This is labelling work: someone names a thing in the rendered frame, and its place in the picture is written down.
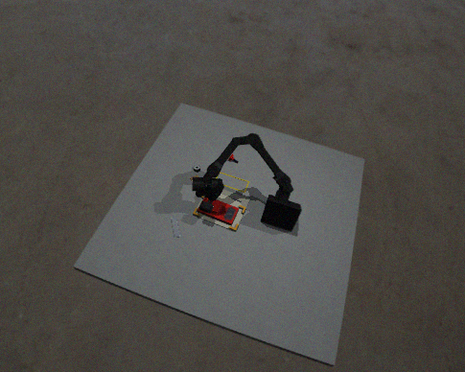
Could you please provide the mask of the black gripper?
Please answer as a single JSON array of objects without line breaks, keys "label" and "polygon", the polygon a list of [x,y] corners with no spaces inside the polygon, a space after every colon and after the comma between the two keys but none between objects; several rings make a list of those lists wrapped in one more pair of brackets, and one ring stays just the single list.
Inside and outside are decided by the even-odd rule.
[{"label": "black gripper", "polygon": [[203,201],[201,203],[201,205],[199,206],[199,210],[204,211],[206,213],[211,213],[211,211],[212,211],[212,209],[214,207],[212,205],[212,202],[219,197],[219,195],[221,194],[223,188],[224,188],[224,185],[222,184],[222,186],[219,186],[219,189],[218,189],[218,191],[216,193],[210,193],[206,189],[205,193],[207,193],[208,201],[207,202]]}]

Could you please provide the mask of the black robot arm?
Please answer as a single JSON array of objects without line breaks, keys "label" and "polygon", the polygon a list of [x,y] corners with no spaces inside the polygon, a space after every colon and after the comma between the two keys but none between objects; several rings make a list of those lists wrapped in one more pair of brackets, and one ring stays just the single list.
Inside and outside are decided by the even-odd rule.
[{"label": "black robot arm", "polygon": [[260,136],[256,133],[250,133],[242,137],[234,137],[220,157],[207,168],[207,173],[204,177],[193,177],[192,191],[196,191],[196,196],[198,198],[202,196],[207,198],[207,193],[205,193],[206,189],[210,193],[216,193],[218,191],[219,186],[222,186],[222,179],[215,177],[219,175],[223,164],[239,145],[248,144],[262,156],[274,173],[273,179],[275,179],[280,187],[276,192],[275,200],[288,204],[290,195],[294,190],[291,185],[291,179],[278,167],[265,149]]}]

